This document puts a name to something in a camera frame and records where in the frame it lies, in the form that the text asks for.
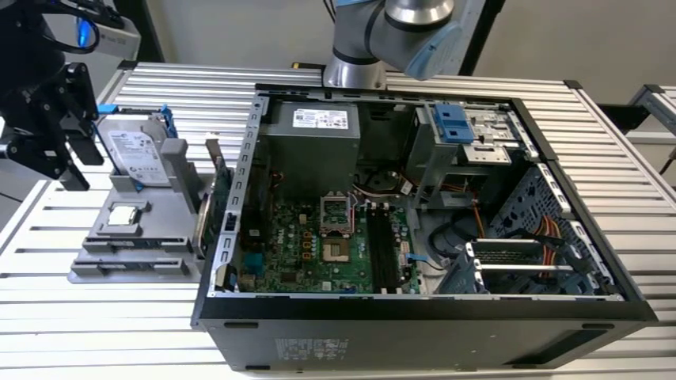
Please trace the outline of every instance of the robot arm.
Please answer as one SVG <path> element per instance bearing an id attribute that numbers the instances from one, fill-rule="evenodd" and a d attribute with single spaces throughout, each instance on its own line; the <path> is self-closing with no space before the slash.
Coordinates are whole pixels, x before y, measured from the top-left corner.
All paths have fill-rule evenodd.
<path id="1" fill-rule="evenodd" d="M 324 85 L 384 89 L 383 62 L 420 81 L 435 76 L 462 34 L 452 11 L 454 0 L 338 0 Z"/>
<path id="2" fill-rule="evenodd" d="M 90 184 L 74 163 L 66 143 L 86 165 L 102 165 L 95 145 L 99 118 L 90 72 L 83 63 L 64 64 L 64 52 L 88 54 L 99 46 L 94 15 L 100 1 L 0 0 L 0 166 L 26 175 L 60 180 L 67 190 Z M 92 42 L 70 46 L 54 38 L 44 14 L 70 14 L 91 27 Z"/>

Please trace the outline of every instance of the green circuit board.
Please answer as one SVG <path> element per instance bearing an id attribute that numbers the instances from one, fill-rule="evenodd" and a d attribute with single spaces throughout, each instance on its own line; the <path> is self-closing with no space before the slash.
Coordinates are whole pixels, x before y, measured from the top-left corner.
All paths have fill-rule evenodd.
<path id="1" fill-rule="evenodd" d="M 319 204 L 319 202 L 275 204 L 270 241 L 263 255 L 264 270 L 256 277 L 255 289 L 251 291 L 256 293 L 374 293 L 367 211 L 363 207 L 355 208 L 355 227 L 350 238 L 331 235 L 323 237 Z M 404 211 L 394 211 L 390 214 L 390 221 L 394 230 L 402 233 L 399 239 L 404 239 L 411 245 L 410 235 L 402 231 L 402 229 L 408 229 Z M 399 243 L 394 241 L 392 244 L 396 255 L 392 260 L 399 263 Z M 410 266 L 410 269 L 411 278 L 402 285 L 402 291 L 419 294 L 415 266 Z M 403 275 L 404 269 L 399 268 L 399 270 L 399 274 Z"/>

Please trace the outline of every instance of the blue drive bracket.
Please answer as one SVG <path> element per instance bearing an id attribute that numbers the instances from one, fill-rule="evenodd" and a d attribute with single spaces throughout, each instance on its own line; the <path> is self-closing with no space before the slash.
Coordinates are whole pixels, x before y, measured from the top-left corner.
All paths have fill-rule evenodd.
<path id="1" fill-rule="evenodd" d="M 475 141 L 475 132 L 462 106 L 435 104 L 434 117 L 444 143 L 471 144 Z"/>
<path id="2" fill-rule="evenodd" d="M 99 104 L 99 114 L 112 115 L 120 111 L 120 107 L 116 104 Z"/>
<path id="3" fill-rule="evenodd" d="M 171 111 L 167 104 L 162 106 L 160 113 L 166 117 L 167 136 L 176 139 L 179 137 L 179 131 L 176 130 L 176 125 L 174 124 L 174 112 Z"/>

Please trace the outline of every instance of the blue plastic latch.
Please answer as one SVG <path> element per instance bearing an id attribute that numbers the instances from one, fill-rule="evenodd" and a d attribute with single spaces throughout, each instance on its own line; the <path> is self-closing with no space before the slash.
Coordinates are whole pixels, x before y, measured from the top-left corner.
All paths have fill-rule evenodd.
<path id="1" fill-rule="evenodd" d="M 135 188 L 136 192 L 140 192 L 144 189 L 144 184 L 142 184 L 139 181 L 135 180 Z"/>
<path id="2" fill-rule="evenodd" d="M 120 111 L 120 107 L 116 104 L 99 104 L 99 114 L 112 115 Z"/>
<path id="3" fill-rule="evenodd" d="M 435 122 L 444 143 L 470 144 L 475 141 L 466 110 L 458 104 L 435 105 Z"/>
<path id="4" fill-rule="evenodd" d="M 406 260 L 414 261 L 427 261 L 428 257 L 426 255 L 415 255 L 412 253 L 406 254 Z"/>
<path id="5" fill-rule="evenodd" d="M 244 267 L 247 273 L 252 273 L 258 277 L 263 276 L 263 253 L 248 253 L 244 256 Z"/>
<path id="6" fill-rule="evenodd" d="M 162 106 L 160 113 L 166 117 L 167 136 L 175 139 L 179 137 L 179 131 L 176 130 L 176 125 L 174 124 L 174 112 L 171 111 L 167 104 Z"/>

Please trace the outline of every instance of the barcode sticker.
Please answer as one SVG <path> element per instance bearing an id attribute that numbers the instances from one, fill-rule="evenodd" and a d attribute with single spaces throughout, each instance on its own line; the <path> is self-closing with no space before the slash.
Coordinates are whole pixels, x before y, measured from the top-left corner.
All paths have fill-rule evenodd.
<path id="1" fill-rule="evenodd" d="M 300 108 L 294 111 L 294 127 L 348 129 L 348 111 Z"/>

